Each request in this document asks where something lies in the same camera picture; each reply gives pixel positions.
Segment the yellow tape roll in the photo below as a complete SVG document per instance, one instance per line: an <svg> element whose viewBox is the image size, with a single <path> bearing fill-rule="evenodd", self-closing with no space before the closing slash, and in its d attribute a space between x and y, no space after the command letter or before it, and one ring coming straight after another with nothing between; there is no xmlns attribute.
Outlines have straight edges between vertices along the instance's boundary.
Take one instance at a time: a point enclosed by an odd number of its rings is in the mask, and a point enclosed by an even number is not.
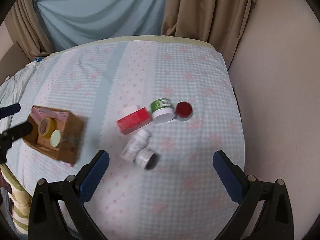
<svg viewBox="0 0 320 240"><path fill-rule="evenodd" d="M45 139L49 139L55 130L56 120L48 116L44 117L38 125L38 134Z"/></svg>

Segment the pale green round tin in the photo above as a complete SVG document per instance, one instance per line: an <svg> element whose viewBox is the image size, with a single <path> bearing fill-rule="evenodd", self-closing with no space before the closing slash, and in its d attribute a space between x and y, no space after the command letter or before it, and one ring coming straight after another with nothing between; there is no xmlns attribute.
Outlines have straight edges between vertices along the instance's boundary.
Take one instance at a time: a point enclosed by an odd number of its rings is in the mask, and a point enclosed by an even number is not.
<svg viewBox="0 0 320 240"><path fill-rule="evenodd" d="M60 141L61 141L61 132L60 130L56 129L50 137L50 145L52 147L57 147Z"/></svg>

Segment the white jar with dark lid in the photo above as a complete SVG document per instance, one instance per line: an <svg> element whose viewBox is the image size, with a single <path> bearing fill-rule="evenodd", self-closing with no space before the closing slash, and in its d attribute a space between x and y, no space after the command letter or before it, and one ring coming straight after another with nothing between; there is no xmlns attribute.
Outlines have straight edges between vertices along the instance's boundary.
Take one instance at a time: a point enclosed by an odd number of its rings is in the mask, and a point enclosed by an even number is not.
<svg viewBox="0 0 320 240"><path fill-rule="evenodd" d="M149 148L140 150L135 158L135 164L145 170L153 169L158 161L158 154Z"/></svg>

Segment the white vitamin pill bottle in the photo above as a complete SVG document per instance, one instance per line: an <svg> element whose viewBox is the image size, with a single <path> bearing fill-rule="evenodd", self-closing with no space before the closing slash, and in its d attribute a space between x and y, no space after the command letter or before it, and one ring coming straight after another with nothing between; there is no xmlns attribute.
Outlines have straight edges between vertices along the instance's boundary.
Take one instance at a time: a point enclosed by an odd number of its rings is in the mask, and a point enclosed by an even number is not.
<svg viewBox="0 0 320 240"><path fill-rule="evenodd" d="M149 143L149 139L151 138L151 133L145 129L140 129L137 133L135 133L123 151L120 154L120 157L126 161L134 162L137 153L146 148Z"/></svg>

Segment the red rectangular carton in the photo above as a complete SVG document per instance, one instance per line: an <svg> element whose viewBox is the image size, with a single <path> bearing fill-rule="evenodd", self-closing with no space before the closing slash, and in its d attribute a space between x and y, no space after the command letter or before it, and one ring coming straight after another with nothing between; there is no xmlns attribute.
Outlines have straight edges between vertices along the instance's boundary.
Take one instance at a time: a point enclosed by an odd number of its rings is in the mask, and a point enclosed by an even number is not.
<svg viewBox="0 0 320 240"><path fill-rule="evenodd" d="M152 117L146 108L141 108L116 121L119 131L123 135L134 132L137 129L152 122Z"/></svg>

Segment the green labelled white jar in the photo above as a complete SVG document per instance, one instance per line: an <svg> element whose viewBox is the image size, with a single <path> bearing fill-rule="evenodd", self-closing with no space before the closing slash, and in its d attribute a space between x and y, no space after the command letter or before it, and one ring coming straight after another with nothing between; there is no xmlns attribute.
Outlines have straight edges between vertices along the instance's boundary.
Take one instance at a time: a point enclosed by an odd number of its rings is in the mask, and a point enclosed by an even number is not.
<svg viewBox="0 0 320 240"><path fill-rule="evenodd" d="M175 118L175 109L170 99L156 99L150 104L150 108L153 122L157 124L169 122Z"/></svg>

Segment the red lidded small jar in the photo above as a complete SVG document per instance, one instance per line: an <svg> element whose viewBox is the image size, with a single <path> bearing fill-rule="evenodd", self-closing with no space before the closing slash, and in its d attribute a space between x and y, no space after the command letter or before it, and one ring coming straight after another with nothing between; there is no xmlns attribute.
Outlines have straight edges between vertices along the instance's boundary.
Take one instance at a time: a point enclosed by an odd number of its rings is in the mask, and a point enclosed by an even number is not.
<svg viewBox="0 0 320 240"><path fill-rule="evenodd" d="M187 121L192 117L193 108L190 103L181 101L176 106L176 118L180 121Z"/></svg>

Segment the small white rounded case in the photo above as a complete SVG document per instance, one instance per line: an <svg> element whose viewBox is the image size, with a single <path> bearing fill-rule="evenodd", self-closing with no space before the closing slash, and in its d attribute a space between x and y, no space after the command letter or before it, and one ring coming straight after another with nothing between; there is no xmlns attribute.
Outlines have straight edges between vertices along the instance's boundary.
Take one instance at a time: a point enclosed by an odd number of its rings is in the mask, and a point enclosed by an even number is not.
<svg viewBox="0 0 320 240"><path fill-rule="evenodd" d="M139 110L139 106L131 105L123 108L123 115L127 116Z"/></svg>

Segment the open cardboard box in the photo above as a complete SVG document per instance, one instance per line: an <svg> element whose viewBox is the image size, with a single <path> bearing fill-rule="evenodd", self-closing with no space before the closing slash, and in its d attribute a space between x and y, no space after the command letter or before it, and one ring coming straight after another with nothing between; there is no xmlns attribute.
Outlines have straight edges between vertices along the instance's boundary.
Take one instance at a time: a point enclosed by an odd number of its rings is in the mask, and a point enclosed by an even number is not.
<svg viewBox="0 0 320 240"><path fill-rule="evenodd" d="M74 165L84 122L69 110L33 105L27 118L33 131L23 137L31 148L57 160Z"/></svg>

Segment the striped green white cloth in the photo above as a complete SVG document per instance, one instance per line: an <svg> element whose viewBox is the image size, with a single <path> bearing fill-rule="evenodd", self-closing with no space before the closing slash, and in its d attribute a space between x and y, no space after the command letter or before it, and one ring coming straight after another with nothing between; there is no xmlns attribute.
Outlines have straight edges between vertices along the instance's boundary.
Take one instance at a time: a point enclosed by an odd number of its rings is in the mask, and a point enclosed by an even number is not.
<svg viewBox="0 0 320 240"><path fill-rule="evenodd" d="M1 188L9 197L9 214L16 231L28 235L32 197L5 164L1 164Z"/></svg>

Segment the light blue patterned bedspread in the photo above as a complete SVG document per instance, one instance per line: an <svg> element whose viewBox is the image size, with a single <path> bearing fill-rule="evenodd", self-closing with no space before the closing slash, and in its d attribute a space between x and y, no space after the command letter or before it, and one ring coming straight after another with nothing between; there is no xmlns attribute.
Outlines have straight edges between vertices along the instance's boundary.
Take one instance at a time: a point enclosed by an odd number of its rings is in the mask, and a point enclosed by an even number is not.
<svg viewBox="0 0 320 240"><path fill-rule="evenodd" d="M135 135L117 121L159 99L191 104L191 117L151 122L144 161L121 153ZM104 41L32 62L1 85L1 106L21 110L1 120L1 130L27 120L33 106L71 111L84 122L75 164L45 156L18 140L7 167L33 194L39 179L76 174L99 150L110 156L92 199L85 204L108 239L214 239L231 218L233 204L212 158L223 150L244 165L245 141L237 102L222 55L202 42Z"/></svg>

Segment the light blue curtain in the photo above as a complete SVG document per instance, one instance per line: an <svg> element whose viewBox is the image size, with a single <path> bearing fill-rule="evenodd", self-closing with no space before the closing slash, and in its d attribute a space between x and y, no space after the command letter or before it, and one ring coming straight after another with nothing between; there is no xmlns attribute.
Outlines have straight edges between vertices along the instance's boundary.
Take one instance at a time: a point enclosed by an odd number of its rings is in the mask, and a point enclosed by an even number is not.
<svg viewBox="0 0 320 240"><path fill-rule="evenodd" d="M166 0L36 0L56 50L106 38L160 35Z"/></svg>

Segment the beige curtain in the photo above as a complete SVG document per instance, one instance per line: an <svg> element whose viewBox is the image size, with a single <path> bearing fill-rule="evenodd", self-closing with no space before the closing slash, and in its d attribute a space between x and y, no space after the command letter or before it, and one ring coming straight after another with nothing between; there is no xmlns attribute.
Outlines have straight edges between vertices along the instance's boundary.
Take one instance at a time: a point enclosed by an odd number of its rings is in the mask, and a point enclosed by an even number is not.
<svg viewBox="0 0 320 240"><path fill-rule="evenodd" d="M230 66L256 0L167 0L162 34L210 43Z"/></svg>

